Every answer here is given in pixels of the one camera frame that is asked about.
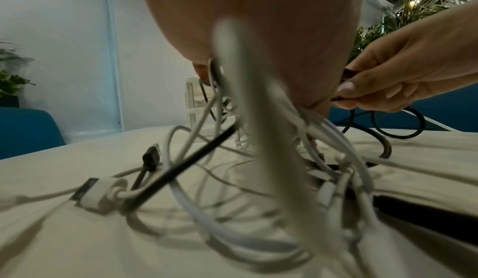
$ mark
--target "black plug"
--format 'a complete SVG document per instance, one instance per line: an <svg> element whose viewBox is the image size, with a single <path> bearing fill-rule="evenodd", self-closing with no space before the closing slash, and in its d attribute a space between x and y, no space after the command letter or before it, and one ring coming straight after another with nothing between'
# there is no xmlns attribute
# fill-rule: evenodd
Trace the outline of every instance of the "black plug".
<svg viewBox="0 0 478 278"><path fill-rule="evenodd" d="M155 172L156 168L158 168L159 160L159 145L155 143L149 147L146 153L143 155L143 168L145 168L148 172Z"/></svg>

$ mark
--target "human hand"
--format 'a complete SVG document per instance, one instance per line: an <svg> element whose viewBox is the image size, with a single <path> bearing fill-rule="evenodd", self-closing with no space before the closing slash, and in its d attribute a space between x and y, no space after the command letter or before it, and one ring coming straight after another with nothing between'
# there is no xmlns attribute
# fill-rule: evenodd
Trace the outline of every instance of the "human hand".
<svg viewBox="0 0 478 278"><path fill-rule="evenodd" d="M358 74L335 106L394 112L478 81L477 10L471 1L374 41L347 66Z"/></svg>

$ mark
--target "dark planter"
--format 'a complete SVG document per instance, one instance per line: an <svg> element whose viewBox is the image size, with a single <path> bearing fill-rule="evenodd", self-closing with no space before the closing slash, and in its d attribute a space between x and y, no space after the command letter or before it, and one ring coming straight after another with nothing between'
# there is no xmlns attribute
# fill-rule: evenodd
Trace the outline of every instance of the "dark planter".
<svg viewBox="0 0 478 278"><path fill-rule="evenodd" d="M18 96L16 95L2 95L0 96L0 107L20 108Z"/></svg>

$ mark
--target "white wall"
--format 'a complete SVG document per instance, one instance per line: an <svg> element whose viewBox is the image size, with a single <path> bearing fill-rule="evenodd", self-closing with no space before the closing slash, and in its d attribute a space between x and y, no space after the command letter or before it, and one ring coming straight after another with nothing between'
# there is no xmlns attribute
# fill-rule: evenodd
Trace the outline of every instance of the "white wall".
<svg viewBox="0 0 478 278"><path fill-rule="evenodd" d="M35 58L22 106L49 112L65 137L119 131L104 0L0 4L0 38Z"/></svg>
<svg viewBox="0 0 478 278"><path fill-rule="evenodd" d="M184 79L192 65L164 38L144 0L112 0L123 128L186 124Z"/></svg>

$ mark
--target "skin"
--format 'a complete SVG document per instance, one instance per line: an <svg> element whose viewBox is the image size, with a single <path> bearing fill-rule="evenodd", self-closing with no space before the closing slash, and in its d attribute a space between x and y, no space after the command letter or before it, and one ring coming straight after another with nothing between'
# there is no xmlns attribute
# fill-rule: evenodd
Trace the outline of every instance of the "skin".
<svg viewBox="0 0 478 278"><path fill-rule="evenodd" d="M265 43L291 101L327 115L362 0L146 0L169 42L207 79L214 25L236 17Z"/></svg>
<svg viewBox="0 0 478 278"><path fill-rule="evenodd" d="M396 112L478 82L478 0L412 23L370 44L347 68L343 109Z"/></svg>

